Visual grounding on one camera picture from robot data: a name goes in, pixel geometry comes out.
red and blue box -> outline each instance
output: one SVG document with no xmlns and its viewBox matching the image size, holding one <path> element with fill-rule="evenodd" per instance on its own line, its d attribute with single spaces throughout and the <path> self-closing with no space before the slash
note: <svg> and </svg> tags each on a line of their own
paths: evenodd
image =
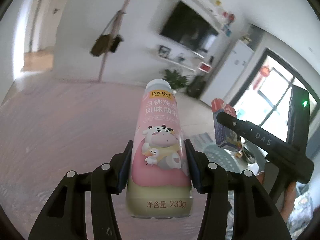
<svg viewBox="0 0 320 240">
<path fill-rule="evenodd" d="M 220 148 L 237 152 L 241 150 L 241 138 L 237 135 L 233 130 L 223 126 L 222 124 L 217 122 L 217 115 L 220 112 L 225 112 L 227 114 L 232 115 L 233 117 L 237 117 L 236 111 L 229 104 L 225 104 L 225 102 L 221 98 L 216 98 L 211 102 L 212 113 L 213 113 L 213 123 L 214 123 L 214 133 L 216 137 L 216 145 Z"/>
</svg>

white shelf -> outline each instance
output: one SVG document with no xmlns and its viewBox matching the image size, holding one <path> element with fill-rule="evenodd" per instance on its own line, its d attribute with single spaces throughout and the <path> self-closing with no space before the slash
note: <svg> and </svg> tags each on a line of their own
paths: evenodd
<svg viewBox="0 0 320 240">
<path fill-rule="evenodd" d="M 190 71 L 193 71 L 194 73 L 196 73 L 196 71 L 197 71 L 196 69 L 193 69 L 193 68 L 191 68 L 190 66 L 185 65 L 185 64 L 183 64 L 183 63 L 176 62 L 176 61 L 174 61 L 173 59 L 165 58 L 165 57 L 160 57 L 159 55 L 158 55 L 158 58 L 160 58 L 160 59 L 162 59 L 162 60 L 164 60 L 164 61 L 170 62 L 170 63 L 172 63 L 172 64 L 178 65 L 178 66 L 180 66 L 180 67 L 186 68 L 186 69 L 188 69 L 188 70 L 190 70 Z"/>
</svg>

television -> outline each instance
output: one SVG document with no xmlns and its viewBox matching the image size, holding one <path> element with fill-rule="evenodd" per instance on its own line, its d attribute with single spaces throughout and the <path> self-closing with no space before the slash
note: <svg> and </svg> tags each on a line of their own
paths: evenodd
<svg viewBox="0 0 320 240">
<path fill-rule="evenodd" d="M 218 36 L 218 32 L 206 20 L 181 1 L 160 34 L 191 49 L 201 57 L 208 53 Z"/>
</svg>

green plant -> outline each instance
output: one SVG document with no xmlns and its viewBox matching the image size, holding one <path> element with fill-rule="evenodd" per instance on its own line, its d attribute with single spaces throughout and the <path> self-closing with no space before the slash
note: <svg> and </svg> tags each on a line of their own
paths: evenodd
<svg viewBox="0 0 320 240">
<path fill-rule="evenodd" d="M 187 86 L 188 79 L 187 76 L 181 76 L 179 71 L 170 69 L 164 70 L 165 75 L 163 80 L 166 80 L 173 90 L 178 90 Z"/>
</svg>

white ceiling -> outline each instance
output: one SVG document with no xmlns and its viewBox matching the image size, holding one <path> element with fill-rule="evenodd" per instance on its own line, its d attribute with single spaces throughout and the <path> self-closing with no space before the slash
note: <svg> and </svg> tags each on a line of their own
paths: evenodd
<svg viewBox="0 0 320 240">
<path fill-rule="evenodd" d="M 320 73 L 320 22 L 307 0 L 221 0 L 226 10 L 273 34 Z"/>
</svg>

